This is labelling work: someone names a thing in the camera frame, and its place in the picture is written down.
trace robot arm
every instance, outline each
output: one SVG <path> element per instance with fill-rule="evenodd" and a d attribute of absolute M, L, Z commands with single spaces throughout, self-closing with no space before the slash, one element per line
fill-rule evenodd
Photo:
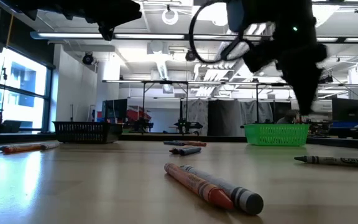
<path fill-rule="evenodd" d="M 194 45 L 193 31 L 198 13 L 206 6 L 217 2 L 226 2 L 227 19 L 230 30 L 239 35 L 220 55 L 220 60 L 227 60 L 232 49 L 245 41 L 249 50 L 242 56 L 251 72 L 258 72 L 264 66 L 276 61 L 277 69 L 283 73 L 283 79 L 293 87 L 301 114 L 309 114 L 315 98 L 318 80 L 322 70 L 316 63 L 327 57 L 326 46 L 317 43 L 311 0 L 212 0 L 201 6 L 193 17 L 190 28 L 190 47 L 195 57 L 205 61 L 197 53 Z M 273 22 L 275 31 L 272 39 L 261 41 L 258 45 L 243 39 L 244 30 L 249 25 Z"/>
<path fill-rule="evenodd" d="M 97 23 L 105 40 L 112 39 L 116 26 L 142 17 L 140 5 L 131 0 L 0 0 L 18 13 L 24 13 L 32 20 L 38 10 L 57 12 L 66 19 L 82 17 L 88 23 Z"/>

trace green basket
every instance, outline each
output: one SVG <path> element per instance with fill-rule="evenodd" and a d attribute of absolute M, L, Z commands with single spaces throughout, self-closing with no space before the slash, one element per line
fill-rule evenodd
<path fill-rule="evenodd" d="M 244 125 L 248 143 L 257 146 L 302 146 L 308 137 L 308 124 Z"/>

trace window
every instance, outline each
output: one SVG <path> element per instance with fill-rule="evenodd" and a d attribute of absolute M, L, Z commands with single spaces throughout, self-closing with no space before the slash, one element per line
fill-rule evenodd
<path fill-rule="evenodd" d="M 44 115 L 42 98 L 0 90 L 0 110 L 2 110 L 3 121 L 22 121 L 21 128 L 42 128 Z"/>
<path fill-rule="evenodd" d="M 47 125 L 43 119 L 44 113 L 48 116 L 48 72 L 45 66 L 12 50 L 4 49 L 0 53 L 2 121 L 21 121 L 22 129 L 47 129 L 43 127 Z"/>
<path fill-rule="evenodd" d="M 2 68 L 6 69 L 6 81 Z M 45 66 L 9 49 L 0 54 L 0 84 L 45 95 L 46 79 Z"/>

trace black basket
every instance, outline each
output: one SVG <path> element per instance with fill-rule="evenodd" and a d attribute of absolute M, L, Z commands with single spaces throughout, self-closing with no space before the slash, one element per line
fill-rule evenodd
<path fill-rule="evenodd" d="M 88 144 L 106 144 L 118 140 L 120 124 L 54 121 L 57 140 Z"/>

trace table surface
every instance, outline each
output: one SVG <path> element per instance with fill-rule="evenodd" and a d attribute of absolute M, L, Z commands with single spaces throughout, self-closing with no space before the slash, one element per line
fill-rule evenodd
<path fill-rule="evenodd" d="M 358 168 L 302 164 L 294 156 L 358 157 L 358 149 L 209 143 L 173 156 L 162 142 L 64 144 L 0 153 L 0 223 L 358 224 Z M 189 164 L 260 194 L 262 213 L 216 208 L 168 176 Z"/>

